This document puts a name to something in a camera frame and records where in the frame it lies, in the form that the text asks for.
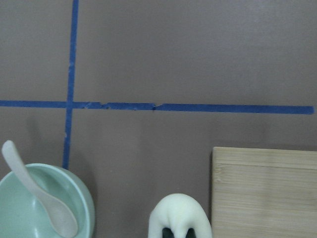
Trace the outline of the bamboo cutting board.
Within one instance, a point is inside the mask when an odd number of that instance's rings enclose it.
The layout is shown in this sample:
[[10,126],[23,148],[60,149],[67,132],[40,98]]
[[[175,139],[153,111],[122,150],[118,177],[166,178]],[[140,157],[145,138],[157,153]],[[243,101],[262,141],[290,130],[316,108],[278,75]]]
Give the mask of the bamboo cutting board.
[[316,152],[215,147],[211,167],[214,237],[316,237]]

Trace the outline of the white plastic spoon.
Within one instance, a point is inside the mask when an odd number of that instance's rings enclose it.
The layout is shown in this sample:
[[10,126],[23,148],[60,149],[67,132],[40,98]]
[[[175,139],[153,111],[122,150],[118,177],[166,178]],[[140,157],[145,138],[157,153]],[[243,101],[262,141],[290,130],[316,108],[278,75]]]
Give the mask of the white plastic spoon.
[[52,228],[63,238],[73,238],[78,233],[77,220],[70,208],[57,197],[43,190],[31,177],[13,141],[6,141],[2,155],[24,187],[36,197],[46,211]]

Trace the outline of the white steamed bun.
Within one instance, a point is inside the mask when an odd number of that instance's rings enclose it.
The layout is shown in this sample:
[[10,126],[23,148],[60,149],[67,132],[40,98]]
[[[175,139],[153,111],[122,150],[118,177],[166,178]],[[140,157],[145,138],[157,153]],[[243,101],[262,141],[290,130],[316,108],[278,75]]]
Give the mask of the white steamed bun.
[[183,193],[167,195],[159,201],[149,217],[149,238],[161,238],[163,229],[171,230],[175,238],[185,238],[193,229],[197,238],[211,238],[212,229],[202,206]]

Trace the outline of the mint green bowl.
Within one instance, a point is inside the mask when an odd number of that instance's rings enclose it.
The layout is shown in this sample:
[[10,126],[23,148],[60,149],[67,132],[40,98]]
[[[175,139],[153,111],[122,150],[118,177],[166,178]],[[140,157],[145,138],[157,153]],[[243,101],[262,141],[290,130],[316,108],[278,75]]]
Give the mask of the mint green bowl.
[[[95,228],[95,208],[86,185],[72,172],[47,164],[28,164],[37,184],[59,198],[73,212],[78,238],[91,238]],[[0,236],[2,238],[57,238],[40,202],[13,172],[0,181]]]

